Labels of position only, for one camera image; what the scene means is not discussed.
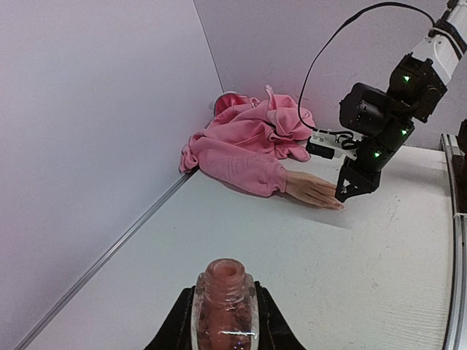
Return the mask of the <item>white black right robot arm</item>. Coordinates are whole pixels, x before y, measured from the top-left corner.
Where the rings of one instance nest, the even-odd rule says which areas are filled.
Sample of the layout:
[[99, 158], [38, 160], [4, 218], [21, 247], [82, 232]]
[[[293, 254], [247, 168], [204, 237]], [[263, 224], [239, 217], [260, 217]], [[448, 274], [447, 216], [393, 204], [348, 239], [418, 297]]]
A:
[[374, 192], [382, 169], [414, 131], [426, 123], [466, 55], [466, 2], [448, 1], [427, 36], [406, 54], [390, 75], [387, 91], [356, 83], [341, 100], [339, 121], [361, 134], [355, 156], [346, 156], [336, 199]]

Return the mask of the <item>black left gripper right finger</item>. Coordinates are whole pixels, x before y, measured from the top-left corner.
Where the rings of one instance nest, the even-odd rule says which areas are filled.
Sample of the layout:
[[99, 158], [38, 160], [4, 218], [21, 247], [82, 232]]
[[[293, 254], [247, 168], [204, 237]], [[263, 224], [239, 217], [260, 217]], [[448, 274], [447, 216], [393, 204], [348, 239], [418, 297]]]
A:
[[255, 282], [259, 314], [259, 350], [305, 350], [286, 322], [270, 292]]

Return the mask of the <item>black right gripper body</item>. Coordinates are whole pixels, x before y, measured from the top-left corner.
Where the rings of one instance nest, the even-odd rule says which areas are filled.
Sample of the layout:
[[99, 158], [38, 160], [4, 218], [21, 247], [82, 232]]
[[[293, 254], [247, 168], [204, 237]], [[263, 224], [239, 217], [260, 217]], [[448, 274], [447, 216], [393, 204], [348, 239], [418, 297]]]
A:
[[340, 102], [341, 125], [362, 135], [357, 159], [346, 157], [343, 164], [365, 177], [364, 193], [379, 187], [382, 169], [414, 131], [411, 117], [390, 111], [392, 101], [385, 92], [359, 82]]

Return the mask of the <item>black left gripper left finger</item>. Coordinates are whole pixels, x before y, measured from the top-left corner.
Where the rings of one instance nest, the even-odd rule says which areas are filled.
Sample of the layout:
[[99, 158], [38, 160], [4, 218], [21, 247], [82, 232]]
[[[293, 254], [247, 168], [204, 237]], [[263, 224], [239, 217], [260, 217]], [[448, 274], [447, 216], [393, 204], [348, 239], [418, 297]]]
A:
[[144, 350], [191, 350], [191, 314], [195, 287], [184, 288], [155, 337]]

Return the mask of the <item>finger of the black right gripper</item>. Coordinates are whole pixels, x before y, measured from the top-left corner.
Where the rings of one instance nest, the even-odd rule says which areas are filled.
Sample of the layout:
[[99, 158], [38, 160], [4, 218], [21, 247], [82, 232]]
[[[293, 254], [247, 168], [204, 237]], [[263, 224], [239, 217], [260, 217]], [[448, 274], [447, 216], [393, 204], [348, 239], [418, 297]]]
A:
[[364, 194], [365, 177], [348, 164], [343, 164], [336, 186], [335, 198], [339, 202]]

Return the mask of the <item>pink nail polish bottle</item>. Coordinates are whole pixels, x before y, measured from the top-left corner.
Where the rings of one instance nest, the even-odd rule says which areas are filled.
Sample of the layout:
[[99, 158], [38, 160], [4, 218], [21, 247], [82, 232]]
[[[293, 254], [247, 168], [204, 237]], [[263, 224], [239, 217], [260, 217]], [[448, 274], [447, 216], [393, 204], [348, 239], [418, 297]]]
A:
[[208, 264], [196, 282], [190, 320], [193, 349], [258, 349], [258, 296], [252, 276], [234, 259]]

